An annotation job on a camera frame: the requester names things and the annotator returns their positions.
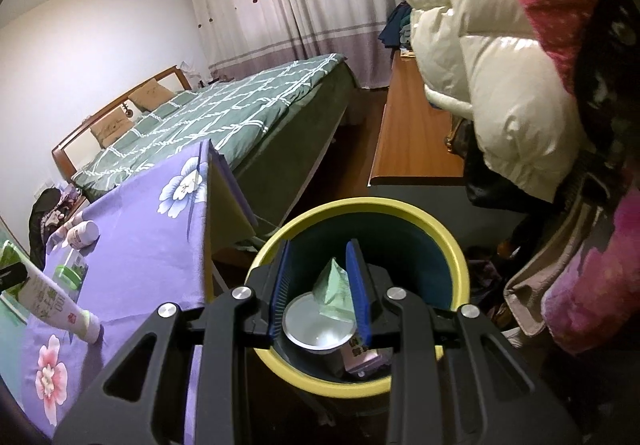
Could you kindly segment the green wrapper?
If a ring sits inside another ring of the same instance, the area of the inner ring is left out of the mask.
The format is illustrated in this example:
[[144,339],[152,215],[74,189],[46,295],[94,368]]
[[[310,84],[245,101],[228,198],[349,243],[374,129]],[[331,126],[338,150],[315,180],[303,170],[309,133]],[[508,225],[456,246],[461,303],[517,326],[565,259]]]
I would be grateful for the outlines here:
[[334,321],[354,321],[355,309],[352,304],[348,274],[337,264],[329,261],[322,269],[312,289],[314,301],[319,305],[319,313]]

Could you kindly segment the white cosmetic tube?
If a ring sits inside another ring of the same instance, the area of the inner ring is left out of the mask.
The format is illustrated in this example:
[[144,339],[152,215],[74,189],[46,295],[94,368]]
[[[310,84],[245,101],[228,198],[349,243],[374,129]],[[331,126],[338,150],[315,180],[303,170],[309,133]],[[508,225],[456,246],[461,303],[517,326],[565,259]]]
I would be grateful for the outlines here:
[[49,326],[73,333],[87,343],[96,343],[101,333],[99,318],[82,309],[17,246],[6,240],[1,246],[1,268],[17,262],[25,265],[26,280],[2,293],[14,298],[26,311]]

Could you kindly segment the green capped plastic bottle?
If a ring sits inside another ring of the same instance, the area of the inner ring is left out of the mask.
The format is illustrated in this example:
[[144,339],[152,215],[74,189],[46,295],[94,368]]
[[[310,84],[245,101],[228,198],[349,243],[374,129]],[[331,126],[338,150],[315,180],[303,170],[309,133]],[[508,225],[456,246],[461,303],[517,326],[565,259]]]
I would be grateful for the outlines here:
[[88,268],[85,257],[78,250],[67,248],[64,259],[55,267],[53,280],[77,302]]

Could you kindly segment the pink small box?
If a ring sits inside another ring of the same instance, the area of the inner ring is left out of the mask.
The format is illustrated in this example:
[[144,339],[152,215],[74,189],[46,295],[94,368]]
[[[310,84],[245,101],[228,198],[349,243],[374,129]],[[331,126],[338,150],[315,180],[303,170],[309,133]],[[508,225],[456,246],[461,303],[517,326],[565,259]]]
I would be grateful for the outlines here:
[[393,357],[392,349],[370,349],[359,335],[353,335],[340,347],[340,352],[346,373],[358,378],[370,376],[390,365]]

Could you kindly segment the white pill bottle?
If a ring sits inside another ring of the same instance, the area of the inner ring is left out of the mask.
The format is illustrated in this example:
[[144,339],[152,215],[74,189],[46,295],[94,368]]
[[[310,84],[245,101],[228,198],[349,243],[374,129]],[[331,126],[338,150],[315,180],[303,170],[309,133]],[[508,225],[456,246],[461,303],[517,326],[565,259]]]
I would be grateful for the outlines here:
[[100,230],[93,220],[85,220],[67,231],[66,243],[75,250],[88,248],[100,238]]

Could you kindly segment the yellow rimmed dark trash bin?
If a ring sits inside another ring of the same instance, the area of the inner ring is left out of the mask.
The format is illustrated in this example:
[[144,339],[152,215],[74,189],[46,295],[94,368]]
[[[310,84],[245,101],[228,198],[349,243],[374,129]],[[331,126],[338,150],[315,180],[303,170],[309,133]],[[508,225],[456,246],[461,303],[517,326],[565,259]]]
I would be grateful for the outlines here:
[[348,272],[358,331],[368,343],[391,287],[435,309],[457,309],[470,299],[468,266],[454,236],[431,214],[399,200],[350,198],[300,214],[266,240],[254,269],[282,246],[293,267],[290,299],[310,291],[331,261]]

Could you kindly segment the black clothes pile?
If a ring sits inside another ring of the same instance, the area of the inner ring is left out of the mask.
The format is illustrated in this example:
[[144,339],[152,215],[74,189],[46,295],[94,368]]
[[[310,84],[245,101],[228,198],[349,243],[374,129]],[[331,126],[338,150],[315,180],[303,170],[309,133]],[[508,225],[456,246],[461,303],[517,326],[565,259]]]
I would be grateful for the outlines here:
[[38,269],[44,269],[46,265],[49,237],[70,218],[80,199],[80,190],[70,184],[63,190],[45,189],[32,205],[28,220],[29,257]]

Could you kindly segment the wooden headboard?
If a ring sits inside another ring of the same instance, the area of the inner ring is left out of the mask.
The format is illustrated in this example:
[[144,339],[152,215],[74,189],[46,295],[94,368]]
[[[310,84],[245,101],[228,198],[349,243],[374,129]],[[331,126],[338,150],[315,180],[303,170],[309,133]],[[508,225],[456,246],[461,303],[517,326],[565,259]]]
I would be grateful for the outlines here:
[[96,113],[88,116],[63,137],[51,150],[53,161],[65,180],[70,180],[78,168],[91,161],[109,142],[114,142],[115,134],[122,134],[123,126],[134,123],[144,108],[131,100],[132,95],[139,96],[139,88],[147,90],[153,83],[177,94],[183,90],[193,90],[186,74],[177,66],[171,66],[152,78],[137,84],[118,96]]

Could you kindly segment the wooden low cabinet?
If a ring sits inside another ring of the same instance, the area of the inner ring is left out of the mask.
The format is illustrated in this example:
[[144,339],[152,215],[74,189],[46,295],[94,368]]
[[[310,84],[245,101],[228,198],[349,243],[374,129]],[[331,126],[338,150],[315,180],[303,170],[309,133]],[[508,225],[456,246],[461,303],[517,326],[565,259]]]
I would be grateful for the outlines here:
[[451,114],[426,99],[413,58],[396,53],[372,162],[371,186],[460,186],[463,160],[445,138]]

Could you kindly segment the green plaid bed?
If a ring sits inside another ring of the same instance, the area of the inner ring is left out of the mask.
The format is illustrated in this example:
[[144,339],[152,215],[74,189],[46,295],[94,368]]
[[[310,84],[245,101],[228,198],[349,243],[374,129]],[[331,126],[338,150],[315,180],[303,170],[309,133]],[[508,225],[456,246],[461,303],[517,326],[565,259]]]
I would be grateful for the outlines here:
[[226,159],[260,227],[280,225],[303,194],[357,90],[345,58],[296,60],[239,81],[184,90],[143,113],[73,174],[90,200],[199,142]]

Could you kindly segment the brown pillow left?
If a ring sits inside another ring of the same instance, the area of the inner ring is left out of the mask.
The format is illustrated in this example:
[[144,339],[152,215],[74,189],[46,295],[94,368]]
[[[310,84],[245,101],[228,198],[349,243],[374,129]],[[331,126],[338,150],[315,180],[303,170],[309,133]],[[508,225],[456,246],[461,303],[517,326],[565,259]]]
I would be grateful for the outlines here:
[[90,126],[92,135],[102,148],[112,145],[113,142],[124,136],[130,128],[134,127],[127,113],[122,107],[117,107]]

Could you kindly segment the brown pillow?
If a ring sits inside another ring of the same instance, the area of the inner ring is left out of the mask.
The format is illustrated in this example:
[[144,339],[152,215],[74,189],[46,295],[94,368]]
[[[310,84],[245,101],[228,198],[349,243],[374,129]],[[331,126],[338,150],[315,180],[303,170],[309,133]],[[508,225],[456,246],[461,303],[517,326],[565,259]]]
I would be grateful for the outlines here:
[[117,107],[90,126],[92,135],[102,148],[112,145],[113,142],[124,136],[130,128],[134,127],[127,113],[122,107]]
[[161,105],[166,104],[167,101],[170,101],[175,96],[175,92],[164,87],[155,79],[151,79],[130,93],[128,99],[131,100],[138,109],[151,112]]

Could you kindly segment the brown pillow right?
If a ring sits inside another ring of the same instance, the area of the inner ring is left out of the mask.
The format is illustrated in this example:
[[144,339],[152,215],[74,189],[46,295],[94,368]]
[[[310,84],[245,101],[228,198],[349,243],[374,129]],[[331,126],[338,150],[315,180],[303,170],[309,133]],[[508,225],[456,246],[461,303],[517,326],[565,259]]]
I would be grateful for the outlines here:
[[131,100],[138,109],[151,112],[161,105],[166,104],[167,101],[170,101],[175,96],[175,92],[164,87],[155,79],[151,79],[130,93],[128,99]]

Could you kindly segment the pink floral fabric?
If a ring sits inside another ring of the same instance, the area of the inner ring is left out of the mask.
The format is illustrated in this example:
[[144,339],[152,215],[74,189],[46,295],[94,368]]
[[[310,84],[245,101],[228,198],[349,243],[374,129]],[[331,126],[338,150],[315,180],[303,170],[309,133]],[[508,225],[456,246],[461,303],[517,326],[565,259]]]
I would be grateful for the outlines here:
[[556,344],[579,354],[608,341],[639,312],[639,191],[628,190],[613,215],[589,236],[542,298]]

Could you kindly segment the cream puffer jacket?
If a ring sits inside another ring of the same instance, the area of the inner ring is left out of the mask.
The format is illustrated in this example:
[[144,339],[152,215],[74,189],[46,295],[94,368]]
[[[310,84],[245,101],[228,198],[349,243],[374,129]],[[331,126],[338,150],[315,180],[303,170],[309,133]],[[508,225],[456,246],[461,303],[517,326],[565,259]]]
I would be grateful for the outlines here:
[[489,170],[551,201],[584,131],[520,2],[406,1],[428,101],[473,122]]

